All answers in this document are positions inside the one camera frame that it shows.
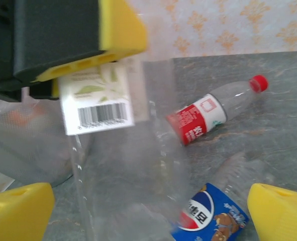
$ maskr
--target pepsi logo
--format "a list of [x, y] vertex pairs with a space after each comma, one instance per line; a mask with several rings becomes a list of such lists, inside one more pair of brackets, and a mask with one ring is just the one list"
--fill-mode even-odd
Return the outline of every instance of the pepsi logo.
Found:
[[179, 228], [186, 231], [198, 231], [207, 227], [213, 219], [214, 203], [207, 192], [198, 193], [195, 199], [188, 202], [188, 207], [182, 211]]

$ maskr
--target gray countertop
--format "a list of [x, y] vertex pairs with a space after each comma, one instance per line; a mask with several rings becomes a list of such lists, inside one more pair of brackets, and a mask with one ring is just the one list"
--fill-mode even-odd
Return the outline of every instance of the gray countertop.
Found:
[[[174, 63], [182, 106], [223, 84], [257, 74], [270, 83], [243, 114], [186, 148], [191, 187], [198, 191], [221, 163], [244, 151], [268, 164], [276, 186], [297, 191], [297, 52], [180, 58]], [[73, 178], [54, 193], [56, 206], [44, 241], [85, 240]], [[258, 240], [253, 224], [239, 240]]]

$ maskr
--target orange patterned wallpaper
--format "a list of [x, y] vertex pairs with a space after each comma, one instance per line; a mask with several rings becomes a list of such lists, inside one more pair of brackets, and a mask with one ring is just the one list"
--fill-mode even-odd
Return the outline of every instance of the orange patterned wallpaper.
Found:
[[297, 51], [297, 0], [129, 0], [172, 57]]

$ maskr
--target plastic bottle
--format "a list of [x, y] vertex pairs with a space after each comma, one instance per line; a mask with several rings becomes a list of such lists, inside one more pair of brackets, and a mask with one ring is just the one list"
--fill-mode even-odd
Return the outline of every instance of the plastic bottle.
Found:
[[266, 78], [254, 76], [249, 81], [225, 84], [195, 103], [167, 117], [184, 145], [209, 132], [215, 126], [242, 113], [254, 97], [268, 87]]
[[247, 161], [244, 153], [226, 160], [183, 210], [180, 227], [172, 234], [176, 241], [235, 240], [249, 221], [252, 184], [273, 181], [265, 166], [260, 160]]

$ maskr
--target red bottle cap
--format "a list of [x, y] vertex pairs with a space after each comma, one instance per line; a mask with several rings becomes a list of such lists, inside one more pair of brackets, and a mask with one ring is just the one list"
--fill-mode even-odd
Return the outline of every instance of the red bottle cap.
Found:
[[250, 79], [251, 88], [255, 92], [263, 92], [268, 88], [268, 80], [263, 75], [256, 75]]

